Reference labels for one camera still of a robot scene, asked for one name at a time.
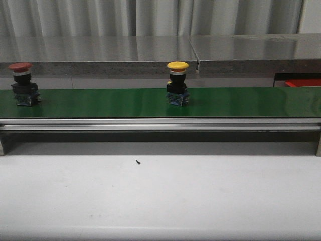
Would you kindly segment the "grey stone slab left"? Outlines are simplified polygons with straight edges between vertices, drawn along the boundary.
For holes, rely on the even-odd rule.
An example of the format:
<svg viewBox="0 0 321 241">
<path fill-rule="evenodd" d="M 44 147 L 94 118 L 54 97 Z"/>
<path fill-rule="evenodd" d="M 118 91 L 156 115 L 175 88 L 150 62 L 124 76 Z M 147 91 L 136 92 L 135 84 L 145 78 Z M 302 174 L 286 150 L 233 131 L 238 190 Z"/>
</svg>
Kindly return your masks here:
<svg viewBox="0 0 321 241">
<path fill-rule="evenodd" d="M 32 63 L 34 75 L 141 75 L 167 74 L 172 61 L 196 70 L 188 37 L 1 37 L 4 76 L 16 62 Z"/>
</svg>

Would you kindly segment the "grey stone slab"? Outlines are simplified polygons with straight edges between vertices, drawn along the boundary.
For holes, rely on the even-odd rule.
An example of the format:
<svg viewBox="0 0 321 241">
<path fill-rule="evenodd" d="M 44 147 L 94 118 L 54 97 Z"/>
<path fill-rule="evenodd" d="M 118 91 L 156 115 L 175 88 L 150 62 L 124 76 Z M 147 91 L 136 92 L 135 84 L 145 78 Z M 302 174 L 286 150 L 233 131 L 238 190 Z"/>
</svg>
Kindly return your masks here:
<svg viewBox="0 0 321 241">
<path fill-rule="evenodd" d="M 188 37 L 1 37 L 4 76 L 16 62 L 32 63 L 34 75 L 141 75 L 167 74 L 172 61 L 196 70 Z"/>
<path fill-rule="evenodd" d="M 191 36 L 200 74 L 319 73 L 320 34 Z"/>
</svg>

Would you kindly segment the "green conveyor belt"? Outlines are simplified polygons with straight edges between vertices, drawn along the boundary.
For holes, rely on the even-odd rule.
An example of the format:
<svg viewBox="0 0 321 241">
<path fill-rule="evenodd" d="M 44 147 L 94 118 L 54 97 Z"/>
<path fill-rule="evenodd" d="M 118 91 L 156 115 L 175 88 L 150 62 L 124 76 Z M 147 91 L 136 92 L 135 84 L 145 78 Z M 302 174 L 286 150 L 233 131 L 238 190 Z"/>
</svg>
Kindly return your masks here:
<svg viewBox="0 0 321 241">
<path fill-rule="evenodd" d="M 41 102 L 18 106 L 1 91 L 1 118 L 320 117 L 318 87 L 191 88 L 186 106 L 167 103 L 166 91 L 144 89 L 41 90 Z"/>
</svg>

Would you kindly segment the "grey stone slab right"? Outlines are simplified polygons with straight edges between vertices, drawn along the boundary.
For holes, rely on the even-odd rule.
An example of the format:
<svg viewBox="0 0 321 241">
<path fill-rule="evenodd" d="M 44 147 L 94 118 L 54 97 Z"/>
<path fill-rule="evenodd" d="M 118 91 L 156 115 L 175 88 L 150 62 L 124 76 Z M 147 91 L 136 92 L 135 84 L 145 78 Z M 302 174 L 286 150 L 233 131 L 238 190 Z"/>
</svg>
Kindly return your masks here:
<svg viewBox="0 0 321 241">
<path fill-rule="evenodd" d="M 320 34 L 191 36 L 200 74 L 319 73 Z"/>
</svg>

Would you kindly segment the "red plastic tray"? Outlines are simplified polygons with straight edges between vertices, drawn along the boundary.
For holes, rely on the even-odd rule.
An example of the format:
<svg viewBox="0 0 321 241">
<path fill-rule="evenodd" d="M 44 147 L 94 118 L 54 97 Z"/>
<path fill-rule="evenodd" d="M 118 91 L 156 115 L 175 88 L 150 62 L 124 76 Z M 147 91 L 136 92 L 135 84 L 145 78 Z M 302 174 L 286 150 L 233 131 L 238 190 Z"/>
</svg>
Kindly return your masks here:
<svg viewBox="0 0 321 241">
<path fill-rule="evenodd" d="M 291 79 L 285 84 L 288 87 L 321 87 L 321 79 Z"/>
</svg>

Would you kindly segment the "left metal conveyor leg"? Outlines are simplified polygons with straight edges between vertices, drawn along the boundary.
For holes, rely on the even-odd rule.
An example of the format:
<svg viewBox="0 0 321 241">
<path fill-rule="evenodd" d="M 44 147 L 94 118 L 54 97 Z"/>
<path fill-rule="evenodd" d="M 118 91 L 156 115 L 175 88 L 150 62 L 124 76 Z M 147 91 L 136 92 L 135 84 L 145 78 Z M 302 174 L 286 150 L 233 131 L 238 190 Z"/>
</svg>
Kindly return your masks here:
<svg viewBox="0 0 321 241">
<path fill-rule="evenodd" d="M 6 154 L 6 151 L 9 148 L 10 145 L 10 134 L 7 133 L 1 133 L 0 135 L 0 155 L 3 156 Z"/>
</svg>

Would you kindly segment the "metal conveyor leg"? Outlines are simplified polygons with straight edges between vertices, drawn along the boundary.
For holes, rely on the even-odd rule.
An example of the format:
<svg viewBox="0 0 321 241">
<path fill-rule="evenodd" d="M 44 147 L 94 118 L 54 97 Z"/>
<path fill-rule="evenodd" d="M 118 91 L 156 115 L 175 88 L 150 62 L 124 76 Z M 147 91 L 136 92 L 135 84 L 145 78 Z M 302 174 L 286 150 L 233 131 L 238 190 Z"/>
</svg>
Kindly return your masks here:
<svg viewBox="0 0 321 241">
<path fill-rule="evenodd" d="M 321 140 L 320 140 L 320 131 L 316 132 L 315 134 L 315 142 L 316 142 L 316 150 L 315 155 L 320 157 L 321 156 Z"/>
<path fill-rule="evenodd" d="M 1 133 L 0 135 L 0 155 L 3 156 L 6 154 L 6 151 L 9 148 L 10 145 L 10 134 L 7 133 Z"/>
</svg>

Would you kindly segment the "right metal conveyor leg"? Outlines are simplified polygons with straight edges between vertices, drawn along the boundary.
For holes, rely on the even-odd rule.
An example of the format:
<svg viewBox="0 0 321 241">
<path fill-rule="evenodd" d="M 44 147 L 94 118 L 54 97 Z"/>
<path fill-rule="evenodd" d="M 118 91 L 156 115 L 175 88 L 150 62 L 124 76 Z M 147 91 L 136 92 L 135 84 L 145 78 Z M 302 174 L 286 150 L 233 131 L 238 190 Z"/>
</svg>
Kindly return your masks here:
<svg viewBox="0 0 321 241">
<path fill-rule="evenodd" d="M 316 142 L 316 150 L 315 155 L 320 157 L 321 156 L 321 140 L 320 140 L 320 131 L 316 132 L 315 134 L 315 142 Z"/>
</svg>

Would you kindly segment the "grey pleated curtain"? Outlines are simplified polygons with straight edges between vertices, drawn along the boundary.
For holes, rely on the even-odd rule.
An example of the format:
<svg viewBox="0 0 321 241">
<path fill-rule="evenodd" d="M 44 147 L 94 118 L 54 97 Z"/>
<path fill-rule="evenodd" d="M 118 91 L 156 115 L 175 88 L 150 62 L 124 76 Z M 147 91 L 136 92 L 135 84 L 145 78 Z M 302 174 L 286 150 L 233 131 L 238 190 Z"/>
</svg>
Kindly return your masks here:
<svg viewBox="0 0 321 241">
<path fill-rule="evenodd" d="M 319 32 L 320 1 L 1 1 L 11 37 Z"/>
</svg>

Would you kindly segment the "aluminium conveyor frame rail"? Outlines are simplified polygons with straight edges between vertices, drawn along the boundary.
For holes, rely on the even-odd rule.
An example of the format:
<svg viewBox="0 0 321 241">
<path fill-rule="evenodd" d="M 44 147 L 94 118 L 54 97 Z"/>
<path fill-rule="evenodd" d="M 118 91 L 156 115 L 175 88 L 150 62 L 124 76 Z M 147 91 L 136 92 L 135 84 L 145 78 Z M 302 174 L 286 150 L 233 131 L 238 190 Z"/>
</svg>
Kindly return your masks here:
<svg viewBox="0 0 321 241">
<path fill-rule="evenodd" d="M 319 131 L 320 118 L 25 118 L 1 131 Z"/>
</svg>

